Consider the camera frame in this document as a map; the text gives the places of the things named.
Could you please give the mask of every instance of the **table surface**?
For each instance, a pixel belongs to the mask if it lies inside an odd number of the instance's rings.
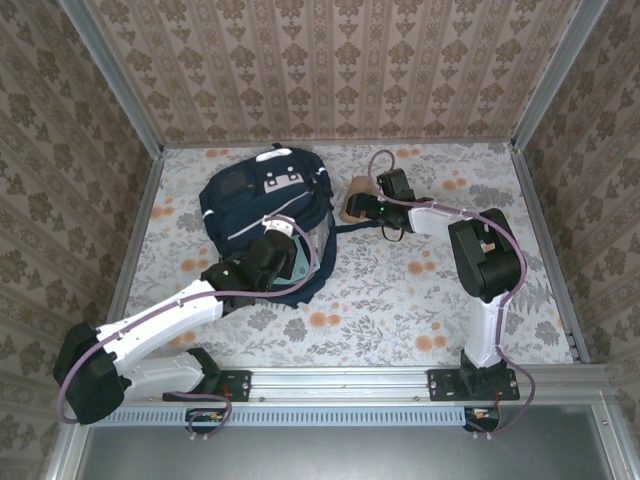
[[[309,147],[325,162],[339,211],[376,145]],[[503,349],[524,364],[571,363],[569,345],[506,144],[392,145],[416,196],[502,209],[529,273],[506,320]],[[265,148],[165,150],[165,166],[127,303],[127,315],[173,295],[217,261],[198,194],[220,169]],[[378,167],[382,172],[386,165]],[[309,305],[258,304],[169,342],[161,354],[204,347],[221,366],[456,365],[469,297],[450,247],[424,235],[386,241],[379,229],[338,236],[332,277]]]

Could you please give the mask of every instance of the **cable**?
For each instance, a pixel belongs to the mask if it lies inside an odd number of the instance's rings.
[[[316,250],[313,246],[313,243],[311,242],[311,239],[309,238],[309,235],[307,235],[307,233],[302,228],[300,228],[294,221],[282,215],[274,215],[272,217],[267,217],[266,220],[282,220],[283,222],[291,225],[296,230],[296,232],[298,232],[298,234],[302,237],[302,239],[307,244],[307,247],[309,248],[309,256],[310,256],[309,265],[315,265]],[[199,300],[201,298],[207,298],[207,297],[216,297],[216,298],[219,298],[219,297],[255,297],[255,298],[280,297],[282,295],[288,295],[289,293],[293,293],[299,288],[301,288],[305,283],[307,283],[307,281],[311,278],[312,275],[313,275],[313,269],[310,268],[305,274],[305,276],[302,278],[302,280],[300,280],[298,283],[296,283],[295,285],[292,285],[291,287],[285,288],[284,290],[280,290],[276,292],[243,292],[240,290],[225,290],[220,292],[216,292],[216,291],[202,292],[202,293],[196,293],[194,295],[189,295],[188,297],[182,298],[180,299],[180,302],[182,305],[184,305],[186,303],[193,302],[194,300]],[[58,394],[58,400],[56,402],[56,411],[58,413],[58,417],[60,418],[60,421],[62,423],[66,423],[70,425],[78,423],[78,419],[69,418],[65,415],[64,400],[66,398],[67,390],[69,389],[69,385],[71,384],[71,381],[74,379],[74,377],[76,376],[76,374],[78,373],[82,365],[84,365],[86,361],[93,356],[93,354],[95,354],[98,350],[100,350],[110,342],[118,338],[122,338],[123,335],[129,333],[131,330],[133,330],[137,326],[142,325],[143,323],[151,320],[152,318],[155,318],[162,313],[165,313],[173,308],[176,308],[177,306],[178,306],[178,303],[174,302],[174,303],[170,303],[162,307],[159,307],[158,309],[153,310],[152,312],[149,312],[146,315],[140,317],[135,322],[132,322],[127,326],[123,327],[122,329],[112,333],[105,339],[93,345],[86,352],[84,352],[84,354],[80,356],[78,361],[73,364],[73,366],[67,373],[67,376],[65,377],[64,381],[62,382],[62,385],[60,386],[60,393]]]
[[[208,394],[208,393],[171,392],[171,394],[175,395],[176,397],[182,397],[185,399],[213,400],[216,402],[225,403],[224,416],[222,417],[222,420],[220,420],[220,423],[218,423],[218,425],[213,429],[213,431],[206,434],[207,437],[213,437],[214,435],[217,435],[218,433],[220,433],[220,430],[222,430],[222,427],[224,427],[224,425],[229,421],[229,417],[231,417],[231,413],[233,412],[233,406],[231,404],[231,400],[229,400],[227,397]],[[193,421],[204,414],[205,414],[205,411],[200,410],[198,412],[192,412],[191,416],[189,417],[189,423],[187,423],[187,430],[191,434],[192,439],[195,438],[194,435],[196,435],[196,432],[193,431]]]
[[[395,203],[396,205],[403,205],[403,206],[406,206],[406,207],[419,207],[419,208],[428,207],[428,208],[433,208],[434,210],[440,210],[441,212],[445,212],[445,213],[449,213],[449,214],[462,215],[462,216],[466,216],[466,217],[471,217],[471,218],[473,218],[475,220],[479,220],[482,223],[484,223],[485,225],[488,225],[489,227],[493,228],[500,235],[502,235],[509,242],[509,244],[511,244],[516,256],[518,257],[518,262],[520,263],[520,279],[518,280],[518,283],[515,285],[513,290],[511,290],[509,293],[507,293],[507,295],[505,295],[502,298],[502,300],[500,301],[500,304],[498,306],[498,318],[497,318],[497,322],[496,322],[496,327],[497,328],[496,328],[496,335],[495,335],[495,348],[496,348],[496,351],[498,352],[498,355],[500,355],[500,358],[502,358],[507,363],[507,365],[510,365],[512,368],[518,370],[520,373],[522,373],[527,378],[527,380],[531,384],[531,391],[529,392],[529,396],[527,397],[527,400],[525,401],[524,405],[522,406],[522,408],[520,409],[518,414],[515,416],[515,418],[513,420],[511,420],[504,427],[500,427],[500,428],[494,430],[493,432],[491,432],[492,435],[495,435],[495,434],[498,434],[498,433],[503,433],[503,432],[509,430],[513,425],[515,425],[522,418],[522,415],[524,415],[524,413],[531,406],[531,402],[533,402],[533,398],[535,397],[535,394],[536,394],[536,382],[535,382],[533,376],[524,367],[518,365],[513,360],[511,360],[511,358],[509,358],[502,351],[502,347],[500,346],[500,340],[502,338],[502,323],[503,323],[503,320],[504,320],[505,311],[508,309],[508,307],[506,307],[506,305],[513,298],[513,296],[516,293],[518,293],[520,288],[522,288],[522,286],[524,285],[525,279],[527,277],[527,261],[524,258],[524,253],[522,252],[522,249],[520,248],[520,245],[518,245],[518,242],[516,241],[516,239],[509,232],[507,232],[504,228],[502,228],[500,225],[498,225],[494,221],[489,220],[488,218],[485,218],[485,217],[483,217],[482,215],[480,215],[478,213],[470,212],[468,210],[461,210],[461,209],[458,209],[458,208],[448,207],[446,205],[440,205],[440,204],[436,203],[435,201],[428,201],[428,202],[422,202],[422,203],[420,203],[420,202],[403,202],[403,201],[400,201],[400,200],[393,199],[391,197],[387,197],[384,194],[384,192],[382,192],[382,190],[380,189],[380,187],[376,183],[375,178],[373,176],[373,164],[376,161],[376,159],[380,155],[383,155],[383,154],[387,154],[389,156],[389,158],[391,159],[391,168],[390,168],[390,170],[392,170],[393,167],[395,166],[396,158],[395,158],[395,155],[393,154],[393,152],[391,152],[391,150],[387,150],[387,149],[379,150],[378,152],[374,153],[373,156],[371,157],[371,160],[369,160],[369,166],[367,168],[367,176],[369,177],[369,183],[371,184],[371,188],[373,189],[374,192],[377,192],[379,197],[385,199],[388,202]],[[474,428],[478,428],[480,431],[484,431],[482,428],[478,427],[477,425],[472,425],[472,426]]]

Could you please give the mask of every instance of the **patterned wallpaper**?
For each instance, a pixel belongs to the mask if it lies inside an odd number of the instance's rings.
[[[164,143],[510,137],[576,0],[89,0]]]
[[[591,355],[640,445],[640,2],[609,2],[526,156]]]
[[[0,478],[55,443],[55,355],[108,311],[149,166],[58,3],[0,1]]]

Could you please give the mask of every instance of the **reflective strip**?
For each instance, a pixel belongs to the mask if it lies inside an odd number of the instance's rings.
[[[300,195],[298,195],[295,198],[292,198],[291,200],[289,200],[288,202],[284,203],[283,205],[281,205],[280,207],[276,208],[273,212],[271,213],[267,213],[265,215],[265,217],[270,217],[271,215],[275,215],[276,213],[280,213],[282,210],[284,210],[285,208],[287,208],[289,205],[291,205],[293,202],[295,202],[296,200],[300,200],[302,197],[304,197],[305,195],[309,195],[309,192],[303,192]],[[227,240],[231,240],[233,238],[236,238],[240,235],[242,235],[243,233],[248,232],[249,230],[251,230],[253,227],[260,225],[262,223],[263,218],[256,220],[253,223],[250,223],[249,225],[247,225],[246,227],[244,227],[242,230],[238,230],[236,233],[229,235],[227,237]]]

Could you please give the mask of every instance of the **mounting plate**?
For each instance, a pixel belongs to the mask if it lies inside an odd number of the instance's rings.
[[[251,393],[250,370],[222,370],[218,386],[213,392],[232,402],[248,402]]]
[[[487,389],[488,391],[486,393],[476,393],[474,395],[471,395],[463,386],[460,378],[460,369],[458,368],[427,370],[427,379],[429,397],[432,402],[455,402],[465,400],[495,401],[495,389],[498,390],[498,397],[501,401],[520,400],[520,390],[518,389],[516,374],[510,368],[505,369],[503,373],[495,375],[492,378],[495,386],[494,388]]]

